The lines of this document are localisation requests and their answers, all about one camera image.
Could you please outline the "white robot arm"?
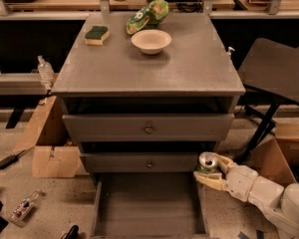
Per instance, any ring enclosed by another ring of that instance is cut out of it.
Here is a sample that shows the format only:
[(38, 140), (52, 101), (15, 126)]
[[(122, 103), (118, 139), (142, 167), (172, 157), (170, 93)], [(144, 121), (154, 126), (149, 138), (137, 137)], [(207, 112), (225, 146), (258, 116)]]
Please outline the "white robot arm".
[(284, 187), (215, 152), (203, 152), (193, 173), (200, 184), (256, 206), (280, 239), (299, 239), (299, 183)]

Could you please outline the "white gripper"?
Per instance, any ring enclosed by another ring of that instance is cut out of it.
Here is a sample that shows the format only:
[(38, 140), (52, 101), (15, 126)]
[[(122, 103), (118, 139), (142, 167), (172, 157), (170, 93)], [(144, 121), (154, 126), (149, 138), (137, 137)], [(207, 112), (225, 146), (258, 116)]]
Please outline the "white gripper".
[(225, 187), (221, 173), (193, 173), (197, 182), (218, 191), (226, 190), (232, 197), (246, 202), (258, 172), (246, 165), (237, 165), (231, 158), (216, 154), (217, 166), (226, 174)]

